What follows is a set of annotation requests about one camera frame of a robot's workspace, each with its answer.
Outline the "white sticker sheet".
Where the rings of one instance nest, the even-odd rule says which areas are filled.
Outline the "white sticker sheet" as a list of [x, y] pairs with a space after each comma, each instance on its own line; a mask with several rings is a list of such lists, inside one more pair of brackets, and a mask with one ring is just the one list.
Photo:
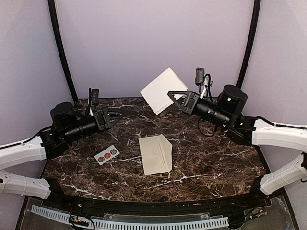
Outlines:
[[119, 154], [120, 154], [119, 150], [114, 145], [111, 145], [105, 150], [96, 154], [94, 158], [98, 162], [99, 165], [103, 165], [104, 163], [110, 161], [111, 159], [118, 156]]

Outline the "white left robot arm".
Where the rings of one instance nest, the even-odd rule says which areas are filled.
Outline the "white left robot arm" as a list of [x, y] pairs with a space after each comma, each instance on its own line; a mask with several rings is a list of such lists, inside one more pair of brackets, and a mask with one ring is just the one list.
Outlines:
[[116, 108], [93, 110], [82, 115], [72, 103], [62, 102], [50, 111], [52, 125], [33, 137], [3, 145], [0, 148], [0, 192], [49, 199], [57, 209], [63, 209], [68, 199], [57, 180], [31, 178], [7, 172], [6, 169], [30, 161], [53, 159], [67, 151], [73, 142], [111, 129], [126, 112]]

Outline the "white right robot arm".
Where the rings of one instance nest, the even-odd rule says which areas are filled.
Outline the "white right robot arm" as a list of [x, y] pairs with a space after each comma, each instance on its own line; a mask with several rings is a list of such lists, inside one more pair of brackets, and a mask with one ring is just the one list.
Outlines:
[[169, 98], [180, 110], [196, 115], [226, 132], [228, 138], [245, 146], [277, 146], [301, 153], [282, 168], [255, 179], [245, 204], [255, 208], [276, 190], [307, 176], [307, 127], [279, 124], [257, 116], [244, 116], [242, 110], [248, 96], [234, 85], [226, 85], [217, 103], [202, 99], [193, 91], [169, 91]]

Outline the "cream paper envelope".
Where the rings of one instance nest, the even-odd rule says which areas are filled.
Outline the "cream paper envelope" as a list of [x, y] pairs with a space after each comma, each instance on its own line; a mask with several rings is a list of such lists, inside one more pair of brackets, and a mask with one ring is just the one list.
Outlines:
[[172, 144], [160, 134], [139, 138], [144, 175], [166, 173], [172, 170]]

